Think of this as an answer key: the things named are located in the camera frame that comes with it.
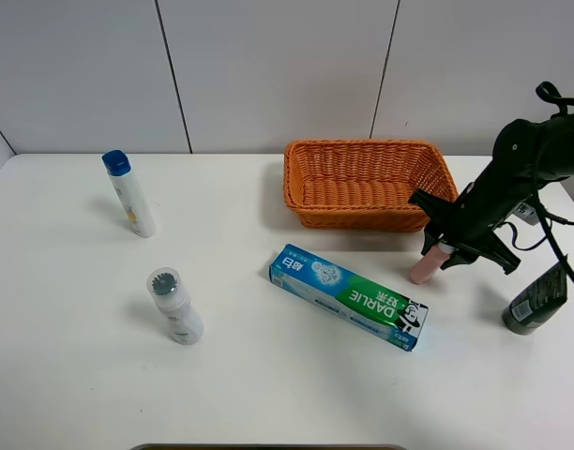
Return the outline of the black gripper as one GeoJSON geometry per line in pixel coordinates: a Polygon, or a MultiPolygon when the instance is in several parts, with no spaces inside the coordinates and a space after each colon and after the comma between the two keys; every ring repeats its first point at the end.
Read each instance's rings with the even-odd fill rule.
{"type": "Polygon", "coordinates": [[[455,201],[449,201],[417,189],[408,203],[418,206],[429,218],[424,227],[421,255],[438,242],[454,248],[440,268],[469,265],[479,258],[498,264],[506,275],[521,263],[497,237],[502,226],[520,203],[535,200],[543,187],[542,171],[533,164],[513,165],[491,162],[455,201]]]}

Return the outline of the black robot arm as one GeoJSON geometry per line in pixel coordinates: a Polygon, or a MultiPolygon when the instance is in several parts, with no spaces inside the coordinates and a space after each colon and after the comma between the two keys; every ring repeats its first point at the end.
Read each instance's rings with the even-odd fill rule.
{"type": "Polygon", "coordinates": [[[429,217],[423,255],[443,241],[453,247],[443,270],[482,257],[509,274],[521,260],[494,230],[527,201],[535,189],[574,175],[574,113],[533,123],[517,119],[497,136],[492,160],[453,202],[418,189],[409,203],[429,217]]]}

